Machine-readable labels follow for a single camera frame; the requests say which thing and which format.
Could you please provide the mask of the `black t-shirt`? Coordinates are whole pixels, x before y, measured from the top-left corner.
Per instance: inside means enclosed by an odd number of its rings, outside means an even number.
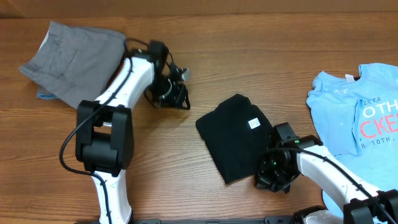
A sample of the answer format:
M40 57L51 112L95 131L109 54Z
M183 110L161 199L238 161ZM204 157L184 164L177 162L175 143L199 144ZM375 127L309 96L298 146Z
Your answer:
M196 121L224 182L254 175L271 143L272 125L249 98L236 94Z

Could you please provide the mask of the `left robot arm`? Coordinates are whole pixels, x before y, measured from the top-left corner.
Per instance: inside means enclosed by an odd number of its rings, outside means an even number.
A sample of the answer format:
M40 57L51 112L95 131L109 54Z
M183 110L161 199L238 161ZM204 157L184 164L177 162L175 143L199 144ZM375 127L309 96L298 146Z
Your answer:
M127 51L120 73L106 91L78 105L75 156L95 183L98 223L133 221L126 170L134 154L132 109L140 96L154 108L190 109L184 84L189 70L176 66L163 42L152 40L144 46Z

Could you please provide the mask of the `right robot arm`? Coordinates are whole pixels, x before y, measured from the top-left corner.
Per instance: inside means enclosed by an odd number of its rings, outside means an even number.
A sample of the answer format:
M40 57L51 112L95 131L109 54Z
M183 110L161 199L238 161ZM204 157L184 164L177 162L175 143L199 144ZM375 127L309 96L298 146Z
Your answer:
M295 212L288 223L397 223L397 190L382 191L337 161L313 135L298 137L289 123L274 126L271 145L262 153L255 186L289 192L300 175L316 183L342 211L342 217L322 206Z

